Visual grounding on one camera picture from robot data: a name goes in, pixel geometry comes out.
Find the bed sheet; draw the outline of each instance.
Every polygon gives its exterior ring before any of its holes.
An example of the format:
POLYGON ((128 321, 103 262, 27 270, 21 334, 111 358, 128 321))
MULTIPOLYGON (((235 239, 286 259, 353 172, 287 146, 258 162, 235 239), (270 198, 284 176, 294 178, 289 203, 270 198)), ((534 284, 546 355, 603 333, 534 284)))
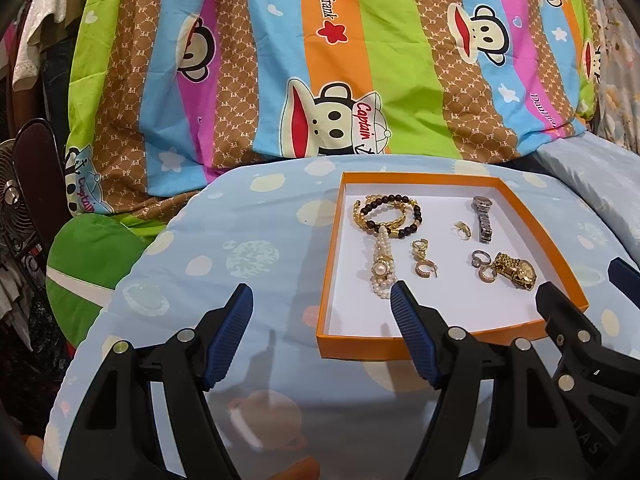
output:
POLYGON ((596 211, 640 263, 640 156, 587 133, 541 146, 536 157, 596 211))
MULTIPOLYGON (((255 308, 227 377, 207 395, 231 459, 245 480, 264 480, 312 455, 325 479, 402 478, 438 393, 411 362, 324 360, 315 326, 343 171, 490 174, 503 179, 558 245, 591 303, 605 345, 640 357, 640 313, 606 280, 630 257, 597 214, 554 178, 425 156, 328 156, 233 170, 191 199, 117 286, 66 374, 47 427, 44 464, 56 474, 79 403, 104 355, 123 338, 164 342, 222 306, 239 282, 255 308)), ((549 370, 559 353, 534 343, 549 370)), ((170 469, 181 473, 162 388, 156 422, 170 469)), ((481 387, 463 472, 478 465, 490 411, 481 387)))

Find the white star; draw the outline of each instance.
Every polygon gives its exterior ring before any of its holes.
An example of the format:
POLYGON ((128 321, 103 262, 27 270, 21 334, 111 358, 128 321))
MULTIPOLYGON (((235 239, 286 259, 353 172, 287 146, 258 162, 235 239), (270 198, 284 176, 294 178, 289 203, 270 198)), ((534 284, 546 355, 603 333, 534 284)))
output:
POLYGON ((168 152, 158 153, 158 158, 162 160, 162 171, 175 171, 180 173, 182 171, 181 164, 184 162, 184 157, 176 153, 175 148, 169 148, 168 152))
POLYGON ((558 27, 556 30, 552 30, 551 33, 556 37, 556 41, 564 41, 566 43, 566 30, 558 27))
POLYGON ((515 90, 509 90, 504 83, 500 85, 498 92, 500 92, 505 103, 511 103, 513 101, 516 101, 517 103, 520 102, 520 98, 516 95, 515 90))

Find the light blue tablecloth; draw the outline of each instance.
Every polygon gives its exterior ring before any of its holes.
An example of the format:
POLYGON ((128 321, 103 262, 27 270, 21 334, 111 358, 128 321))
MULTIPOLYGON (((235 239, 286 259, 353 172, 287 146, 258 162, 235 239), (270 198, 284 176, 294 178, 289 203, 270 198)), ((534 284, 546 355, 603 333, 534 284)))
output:
MULTIPOLYGON (((319 460, 325 479, 405 475, 437 392, 410 362, 324 360, 316 346, 317 305, 343 171, 500 177, 572 266, 604 343, 640 356, 640 312, 606 280, 612 259, 630 258, 596 213, 554 178, 402 155, 241 168, 210 184, 170 222, 118 284, 111 305, 79 346, 47 428, 45 464, 51 472, 57 471, 82 396, 115 341, 164 342, 222 306, 245 282, 254 290, 254 316, 228 376, 207 397, 242 478, 264 480, 305 455, 319 460)), ((559 354, 551 342, 541 340, 535 347, 554 370, 559 354)), ((490 410, 490 388, 483 383, 480 421, 490 410)), ((154 388, 154 401, 161 397, 161 388, 154 388)), ((166 462, 181 472, 162 404, 156 413, 166 462)), ((476 428, 463 472, 478 464, 482 424, 476 428)))

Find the human hand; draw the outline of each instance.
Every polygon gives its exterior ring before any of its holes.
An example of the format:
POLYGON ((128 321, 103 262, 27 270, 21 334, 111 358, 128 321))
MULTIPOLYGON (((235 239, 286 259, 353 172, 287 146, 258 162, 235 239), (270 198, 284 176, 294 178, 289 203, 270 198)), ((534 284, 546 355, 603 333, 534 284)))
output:
POLYGON ((307 456, 298 460, 288 469, 276 473, 269 480, 318 480, 320 478, 320 464, 307 456))

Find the silver screw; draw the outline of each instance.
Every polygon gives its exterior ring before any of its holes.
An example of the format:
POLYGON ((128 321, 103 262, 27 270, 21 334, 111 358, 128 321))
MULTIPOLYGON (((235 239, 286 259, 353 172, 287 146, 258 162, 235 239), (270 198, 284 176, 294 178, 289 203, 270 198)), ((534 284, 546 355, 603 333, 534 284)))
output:
POLYGON ((560 388, 564 392, 570 392, 574 389, 575 381, 571 375, 563 375, 558 379, 558 388, 560 388))
POLYGON ((516 348, 522 351, 529 350, 531 348, 531 341, 524 339, 523 337, 519 337, 516 339, 516 348))
POLYGON ((459 326, 452 326, 449 328, 447 334, 449 334, 450 338, 455 339, 456 341, 462 341, 466 337, 466 332, 459 326))
POLYGON ((578 339, 583 343, 587 343, 591 340, 591 334, 586 330, 580 330, 580 332, 578 332, 578 339))
POLYGON ((116 352, 116 354, 124 354, 124 352, 129 349, 129 343, 126 341, 118 341, 111 348, 113 348, 113 351, 116 352))
POLYGON ((184 330, 180 330, 180 332, 178 332, 178 341, 187 343, 191 341, 195 337, 195 335, 196 333, 191 330, 191 328, 185 328, 184 330))

